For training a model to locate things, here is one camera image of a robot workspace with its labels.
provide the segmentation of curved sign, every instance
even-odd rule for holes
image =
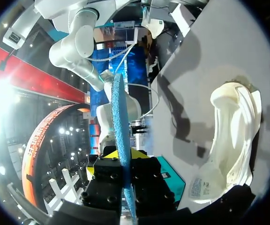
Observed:
[[[43,140],[49,132],[55,132],[61,121],[75,110],[90,111],[88,104],[62,106],[47,115],[34,130],[22,160],[22,187],[26,197],[33,205],[46,211],[41,187],[41,165],[46,149],[41,149]]]

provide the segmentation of robotic arm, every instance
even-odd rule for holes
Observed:
[[[3,42],[14,49],[20,48],[37,20],[43,16],[53,19],[58,30],[67,31],[62,40],[53,44],[49,51],[51,63],[59,68],[69,71],[86,80],[95,91],[105,90],[108,104],[97,108],[97,119],[101,126],[99,138],[99,151],[102,153],[105,146],[115,145],[111,92],[113,74],[106,70],[101,75],[87,60],[94,51],[93,30],[96,25],[104,25],[129,0],[106,0],[87,4],[87,1],[61,0],[51,7],[51,0],[36,0],[6,32]],[[127,109],[129,121],[136,120],[141,115],[138,101],[127,93]]]

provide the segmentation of white lattice structure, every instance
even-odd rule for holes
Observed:
[[[71,178],[69,175],[68,169],[63,169],[62,173],[63,173],[64,180],[66,182],[66,185],[62,189],[59,188],[55,179],[49,180],[50,185],[56,195],[49,203],[47,203],[44,200],[45,207],[49,216],[52,216],[53,211],[59,210],[59,208],[62,205],[62,201],[61,201],[62,199],[65,199],[66,201],[71,202],[71,203],[81,205],[80,195],[84,191],[84,189],[79,188],[79,190],[76,191],[74,187],[76,182],[80,179],[79,175],[76,174]],[[27,218],[31,218],[31,216],[20,205],[18,205],[17,207],[22,211],[22,213]]]

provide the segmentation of gray panel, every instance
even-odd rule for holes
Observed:
[[[252,83],[261,93],[263,123],[251,184],[260,194],[270,175],[270,43],[238,0],[210,1],[154,80],[160,94],[154,120],[161,121],[153,124],[155,155],[163,154],[189,184],[214,136],[210,95],[231,79]],[[180,207],[203,207],[188,202],[187,191]]]

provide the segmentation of blue grinding disc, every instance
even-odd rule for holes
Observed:
[[[136,211],[134,192],[131,186],[131,146],[129,136],[129,120],[127,102],[125,96],[125,87],[121,74],[116,74],[112,85],[112,116],[115,132],[115,140],[120,159],[120,164],[123,168],[123,187],[127,204],[130,208],[130,213],[133,218],[133,223],[136,223]]]

